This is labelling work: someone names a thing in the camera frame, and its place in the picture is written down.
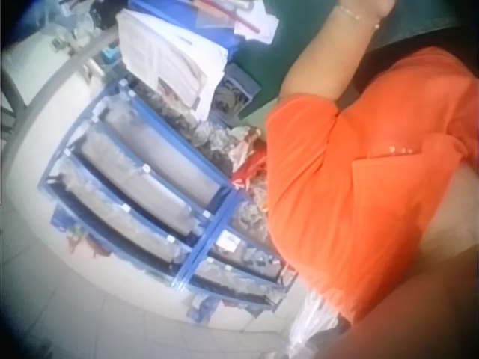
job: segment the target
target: plastic bag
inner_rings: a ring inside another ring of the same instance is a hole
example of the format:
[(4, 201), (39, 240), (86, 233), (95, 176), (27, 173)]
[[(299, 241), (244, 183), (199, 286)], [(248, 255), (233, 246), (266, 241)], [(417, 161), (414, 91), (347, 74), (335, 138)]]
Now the plastic bag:
[(338, 326), (338, 312), (333, 310), (316, 292), (310, 292), (298, 312), (290, 330), (289, 358), (314, 359), (318, 352), (308, 341), (321, 331)]

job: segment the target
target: white floor tile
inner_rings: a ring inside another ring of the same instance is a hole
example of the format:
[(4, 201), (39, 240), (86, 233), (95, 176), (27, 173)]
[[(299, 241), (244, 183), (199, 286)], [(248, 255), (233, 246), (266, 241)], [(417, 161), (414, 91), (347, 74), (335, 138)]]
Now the white floor tile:
[(143, 312), (137, 307), (107, 295), (101, 315), (101, 325), (107, 325), (127, 334), (143, 337)]
[(127, 334), (113, 327), (100, 328), (95, 359), (146, 358), (146, 342), (143, 337)]
[(1, 263), (12, 260), (15, 256), (27, 250), (36, 239), (20, 215), (15, 212), (1, 214)]
[(52, 359), (82, 359), (59, 346), (52, 347)]
[(164, 346), (157, 343), (147, 344), (148, 359), (192, 359), (187, 349)]
[(223, 359), (252, 359), (253, 354), (249, 352), (243, 353), (224, 353)]
[(34, 324), (51, 296), (52, 290), (25, 272), (21, 262), (1, 269), (1, 312), (16, 333), (23, 334)]
[(78, 273), (71, 271), (59, 286), (56, 296), (63, 298), (78, 311), (91, 313), (97, 318), (105, 293)]
[(192, 359), (225, 359), (225, 353), (192, 352), (190, 355)]
[(79, 309), (64, 297), (55, 295), (32, 335), (51, 340), (55, 346), (79, 358), (89, 359), (94, 353), (98, 315), (98, 312)]
[(273, 341), (271, 334), (244, 333), (239, 337), (247, 351), (269, 351), (276, 349), (277, 343)]
[(239, 335), (236, 331), (212, 331), (211, 333), (213, 338), (218, 346), (219, 350), (222, 352), (243, 352), (245, 351), (245, 346), (241, 343)]
[(144, 326), (148, 340), (167, 346), (186, 348), (181, 323), (145, 312)]
[(182, 332), (186, 345), (192, 352), (220, 352), (210, 329), (183, 325)]
[(13, 207), (13, 204), (10, 198), (7, 197), (6, 193), (3, 191), (3, 188), (2, 188), (0, 213), (4, 215), (6, 213), (13, 212), (13, 211), (15, 211), (15, 207)]
[(25, 254), (15, 260), (19, 261), (23, 271), (51, 290), (57, 289), (70, 273), (70, 267), (37, 238)]

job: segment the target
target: desk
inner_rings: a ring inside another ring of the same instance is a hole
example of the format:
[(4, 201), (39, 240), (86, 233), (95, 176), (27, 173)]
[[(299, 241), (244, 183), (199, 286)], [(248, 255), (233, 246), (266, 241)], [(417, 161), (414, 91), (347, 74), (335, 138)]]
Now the desk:
[[(280, 23), (273, 44), (249, 41), (235, 55), (234, 62), (262, 87), (241, 117), (277, 97), (288, 69), (318, 33), (335, 4), (336, 0), (265, 0), (268, 13), (275, 14)], [(377, 32), (371, 49), (459, 24), (454, 1), (399, 0)]]

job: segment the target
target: paper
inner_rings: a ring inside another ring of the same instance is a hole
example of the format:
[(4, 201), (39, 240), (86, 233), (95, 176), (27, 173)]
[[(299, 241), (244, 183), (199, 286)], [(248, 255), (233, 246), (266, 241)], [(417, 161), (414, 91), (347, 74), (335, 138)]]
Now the paper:
[(228, 51), (151, 15), (122, 10), (117, 19), (126, 68), (157, 93), (174, 93), (197, 120), (206, 120)]
[(222, 234), (218, 237), (216, 241), (216, 245), (225, 251), (234, 252), (238, 245), (240, 244), (241, 239), (229, 233), (228, 231), (224, 230)]
[(236, 21), (234, 24), (234, 33), (242, 35), (247, 40), (258, 40), (262, 43), (270, 44), (275, 37), (279, 20), (276, 16), (266, 13), (263, 0), (256, 0), (251, 11), (237, 9), (237, 15), (249, 22), (256, 28), (260, 29), (260, 33), (256, 34), (241, 22)]

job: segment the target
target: orange blouse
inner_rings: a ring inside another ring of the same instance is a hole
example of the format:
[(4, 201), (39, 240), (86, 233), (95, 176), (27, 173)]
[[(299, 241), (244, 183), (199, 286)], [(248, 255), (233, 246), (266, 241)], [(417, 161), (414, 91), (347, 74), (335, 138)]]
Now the orange blouse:
[(476, 166), (478, 81), (428, 48), (347, 110), (295, 95), (266, 129), (272, 240), (354, 323), (401, 279), (461, 160)]

